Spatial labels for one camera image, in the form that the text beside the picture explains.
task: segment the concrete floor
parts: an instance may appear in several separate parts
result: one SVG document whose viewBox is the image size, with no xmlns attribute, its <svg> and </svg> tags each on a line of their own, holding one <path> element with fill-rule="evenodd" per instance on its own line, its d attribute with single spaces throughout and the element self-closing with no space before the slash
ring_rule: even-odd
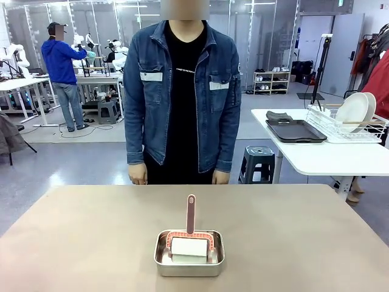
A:
<svg viewBox="0 0 389 292">
<path fill-rule="evenodd" d="M 297 98 L 296 93 L 305 92 L 306 85 L 301 83 L 291 83 L 287 94 L 267 95 L 242 95 L 241 120 L 237 140 L 241 139 L 267 139 L 268 135 L 265 130 L 258 125 L 258 122 L 251 114 L 254 108 L 304 108 L 304 100 Z M 312 92 L 313 86 L 309 87 L 308 92 Z M 343 99 L 329 94 L 321 94 L 325 101 L 322 103 L 342 103 Z M 11 116 L 12 121 L 19 122 L 23 117 Z M 55 109 L 47 115 L 49 123 L 64 123 L 61 108 Z M 98 127 L 97 116 L 88 115 L 88 118 L 96 122 L 92 126 Z M 102 128 L 89 128 L 85 131 L 68 133 L 66 127 L 61 127 L 64 134 L 61 134 L 58 127 L 53 128 L 33 128 L 34 124 L 41 124 L 40 117 L 24 123 L 25 130 L 22 132 L 23 137 L 30 143 L 76 143 L 76 142 L 125 142 L 124 122 L 104 126 Z"/>
<path fill-rule="evenodd" d="M 244 148 L 268 146 L 276 150 L 271 140 L 238 140 L 230 183 L 238 182 Z M 25 149 L 0 158 L 0 236 L 48 189 L 67 184 L 131 184 L 127 174 L 125 143 L 34 144 L 38 153 Z M 297 173 L 284 161 L 280 182 L 283 184 L 329 184 L 330 177 Z M 389 245 L 389 178 L 361 180 L 367 191 L 354 210 Z"/>
<path fill-rule="evenodd" d="M 272 141 L 253 118 L 253 108 L 303 108 L 304 101 L 295 93 L 305 92 L 306 86 L 292 83 L 289 94 L 274 96 L 243 95 L 241 123 L 230 183 L 238 182 L 244 148 L 248 145 L 267 145 L 275 149 Z M 341 97 L 322 94 L 326 99 L 322 103 L 341 103 Z M 63 122 L 60 114 L 48 117 L 56 122 Z M 25 124 L 28 132 L 32 124 L 39 123 L 40 118 Z M 14 166 L 9 166 L 8 157 L 0 157 L 0 236 L 48 189 L 66 184 L 131 184 L 127 174 L 126 150 L 123 123 L 116 130 L 96 130 L 95 136 L 66 139 L 66 143 L 33 144 L 38 150 L 34 154 L 26 149 L 13 155 Z M 24 135 L 29 142 L 52 142 L 52 137 L 60 136 L 58 128 L 39 128 L 33 133 Z M 281 171 L 281 183 L 306 184 L 320 183 L 332 185 L 329 177 L 309 177 L 298 174 L 285 161 Z M 389 178 L 362 179 L 360 184 L 367 191 L 354 210 L 373 228 L 381 239 L 389 245 L 389 196 L 387 187 Z"/>
</svg>

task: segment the dish rack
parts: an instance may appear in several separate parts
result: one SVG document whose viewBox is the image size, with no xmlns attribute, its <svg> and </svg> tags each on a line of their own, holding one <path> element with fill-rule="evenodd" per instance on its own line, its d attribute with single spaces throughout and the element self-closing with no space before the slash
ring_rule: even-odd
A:
<svg viewBox="0 0 389 292">
<path fill-rule="evenodd" d="M 309 105 L 306 121 L 327 136 L 327 142 L 338 144 L 380 143 L 389 120 L 374 115 L 368 122 L 339 122 L 335 120 L 341 105 Z M 357 129 L 350 132 L 350 125 Z"/>
</svg>

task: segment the lint roller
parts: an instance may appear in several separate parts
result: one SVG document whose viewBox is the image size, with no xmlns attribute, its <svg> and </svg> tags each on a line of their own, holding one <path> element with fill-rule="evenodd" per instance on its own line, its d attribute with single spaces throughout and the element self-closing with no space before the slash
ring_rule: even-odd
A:
<svg viewBox="0 0 389 292">
<path fill-rule="evenodd" d="M 170 248 L 173 263 L 207 263 L 209 252 L 214 249 L 213 236 L 207 232 L 195 232 L 196 197 L 188 196 L 187 230 L 171 231 L 166 247 Z"/>
</svg>

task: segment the hand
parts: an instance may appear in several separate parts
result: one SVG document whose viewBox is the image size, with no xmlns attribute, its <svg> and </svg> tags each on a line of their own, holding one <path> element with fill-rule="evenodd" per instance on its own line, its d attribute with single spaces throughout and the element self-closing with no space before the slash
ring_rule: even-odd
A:
<svg viewBox="0 0 389 292">
<path fill-rule="evenodd" d="M 220 172 L 215 170 L 212 176 L 212 184 L 229 184 L 230 174 L 227 172 Z"/>
<path fill-rule="evenodd" d="M 138 186 L 147 184 L 146 164 L 129 165 L 128 176 L 133 184 L 137 184 Z"/>
</svg>

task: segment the glass wall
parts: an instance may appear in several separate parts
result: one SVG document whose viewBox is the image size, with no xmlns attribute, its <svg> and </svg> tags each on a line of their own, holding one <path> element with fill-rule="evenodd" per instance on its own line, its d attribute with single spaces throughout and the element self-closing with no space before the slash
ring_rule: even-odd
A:
<svg viewBox="0 0 389 292">
<path fill-rule="evenodd" d="M 252 86 L 255 69 L 289 66 L 300 0 L 211 0 L 209 24 L 236 43 L 243 88 Z M 44 68 L 40 47 L 51 21 L 67 24 L 65 42 L 74 33 L 90 33 L 103 55 L 107 40 L 128 47 L 134 34 L 160 21 L 160 1 L 69 1 L 7 8 L 14 43 L 23 44 L 31 68 Z"/>
<path fill-rule="evenodd" d="M 49 38 L 47 26 L 49 25 L 50 20 L 47 5 L 29 7 L 29 15 L 31 19 L 31 30 L 35 36 L 34 46 L 39 64 L 36 68 L 42 68 L 46 71 L 46 66 L 42 58 L 41 46 L 43 42 Z"/>
</svg>

